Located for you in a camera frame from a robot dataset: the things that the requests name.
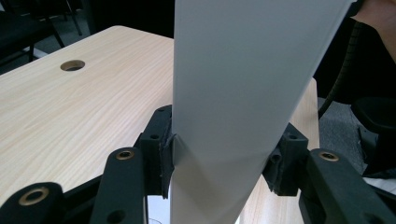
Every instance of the wooden table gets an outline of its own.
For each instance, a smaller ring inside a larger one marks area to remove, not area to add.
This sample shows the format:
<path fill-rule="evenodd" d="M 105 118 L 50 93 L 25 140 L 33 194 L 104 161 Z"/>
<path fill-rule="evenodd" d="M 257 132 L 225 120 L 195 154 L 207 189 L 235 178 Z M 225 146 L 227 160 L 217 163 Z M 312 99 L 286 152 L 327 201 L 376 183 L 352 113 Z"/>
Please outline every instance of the wooden table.
<path fill-rule="evenodd" d="M 117 26 L 0 76 L 0 204 L 33 183 L 68 191 L 100 175 L 110 152 L 131 146 L 153 111 L 172 104 L 173 46 Z M 85 66 L 61 69 L 72 60 Z M 292 120 L 311 148 L 316 111 L 312 81 Z M 296 223 L 299 215 L 296 198 L 278 198 L 260 180 L 241 223 Z"/>

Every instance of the black cable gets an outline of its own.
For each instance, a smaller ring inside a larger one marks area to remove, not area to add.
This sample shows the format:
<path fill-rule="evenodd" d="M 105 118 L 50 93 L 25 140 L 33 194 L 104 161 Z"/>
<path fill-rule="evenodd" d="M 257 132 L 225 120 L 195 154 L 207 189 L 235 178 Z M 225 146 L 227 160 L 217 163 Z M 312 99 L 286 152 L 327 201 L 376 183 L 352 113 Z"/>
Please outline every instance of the black cable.
<path fill-rule="evenodd" d="M 337 79 L 334 82 L 334 85 L 332 85 L 332 89 L 327 95 L 325 102 L 318 110 L 319 119 L 323 116 L 323 114 L 332 104 L 332 101 L 334 101 L 337 93 L 340 91 L 341 87 L 345 82 L 345 79 L 349 73 L 349 68 L 351 67 L 353 60 L 355 59 L 355 52 L 358 46 L 359 36 L 361 34 L 361 27 L 362 27 L 362 23 L 355 21 L 355 24 L 353 25 L 352 33 L 349 38 L 348 46 L 346 49 L 346 56 L 344 58 L 343 65 L 341 66 L 341 70 L 337 76 Z"/>

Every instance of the white paper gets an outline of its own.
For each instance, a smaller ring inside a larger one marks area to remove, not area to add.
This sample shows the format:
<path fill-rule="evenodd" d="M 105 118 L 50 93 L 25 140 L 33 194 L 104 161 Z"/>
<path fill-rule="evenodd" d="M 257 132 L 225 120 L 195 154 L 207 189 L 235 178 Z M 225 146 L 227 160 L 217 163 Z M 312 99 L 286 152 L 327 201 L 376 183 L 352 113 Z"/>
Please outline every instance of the white paper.
<path fill-rule="evenodd" d="M 350 0 L 176 0 L 171 223 L 234 223 Z"/>

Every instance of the black chair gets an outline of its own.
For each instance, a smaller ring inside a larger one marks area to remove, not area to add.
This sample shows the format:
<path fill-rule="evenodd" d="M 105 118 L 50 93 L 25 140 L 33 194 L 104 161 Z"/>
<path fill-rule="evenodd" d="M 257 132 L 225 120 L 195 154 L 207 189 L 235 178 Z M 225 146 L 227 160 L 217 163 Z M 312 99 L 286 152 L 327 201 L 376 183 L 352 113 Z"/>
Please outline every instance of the black chair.
<path fill-rule="evenodd" d="M 396 99 L 363 97 L 353 103 L 351 109 L 367 129 L 360 128 L 367 163 L 363 175 L 392 175 L 389 170 L 396 169 Z"/>
<path fill-rule="evenodd" d="M 30 47 L 28 53 L 29 62 L 31 62 L 34 58 L 35 43 L 51 35 L 55 36 L 59 45 L 63 48 L 64 43 L 52 24 L 0 11 L 0 59 Z M 2 64 L 22 55 L 6 60 Z"/>
<path fill-rule="evenodd" d="M 72 1 L 72 5 L 69 0 L 2 0 L 2 4 L 3 2 L 7 5 L 6 12 L 20 15 L 30 14 L 33 19 L 46 20 L 46 22 L 52 22 L 50 18 L 58 15 L 63 15 L 67 21 L 66 14 L 70 14 L 78 34 L 82 35 L 75 17 L 76 8 L 81 5 L 78 1 Z"/>

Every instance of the gray carpet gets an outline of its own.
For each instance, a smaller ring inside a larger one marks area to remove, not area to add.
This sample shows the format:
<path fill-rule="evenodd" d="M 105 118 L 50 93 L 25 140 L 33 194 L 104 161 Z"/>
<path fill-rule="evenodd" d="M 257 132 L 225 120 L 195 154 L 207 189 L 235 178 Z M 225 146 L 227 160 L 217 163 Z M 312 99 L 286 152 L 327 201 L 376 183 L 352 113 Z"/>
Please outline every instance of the gray carpet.
<path fill-rule="evenodd" d="M 65 21 L 63 17 L 51 19 L 66 46 L 89 36 L 88 24 L 83 10 L 78 11 L 77 19 L 82 35 L 78 35 L 76 26 L 70 16 L 68 16 L 68 21 Z M 35 47 L 47 53 L 52 53 L 60 48 L 53 36 L 40 41 Z M 0 75 L 27 64 L 27 62 L 28 57 L 26 55 L 12 63 L 6 64 L 0 67 Z M 318 98 L 319 105 L 323 102 L 323 99 Z M 353 116 L 349 105 L 333 103 L 319 121 L 319 135 L 321 147 L 341 152 L 349 158 L 355 169 L 362 173 L 364 163 L 362 162 L 359 145 L 358 124 L 359 122 Z"/>
<path fill-rule="evenodd" d="M 318 98 L 320 107 L 324 99 Z M 319 120 L 320 147 L 340 152 L 349 159 L 353 167 L 362 174 L 365 168 L 358 134 L 359 121 L 350 105 L 333 102 Z"/>

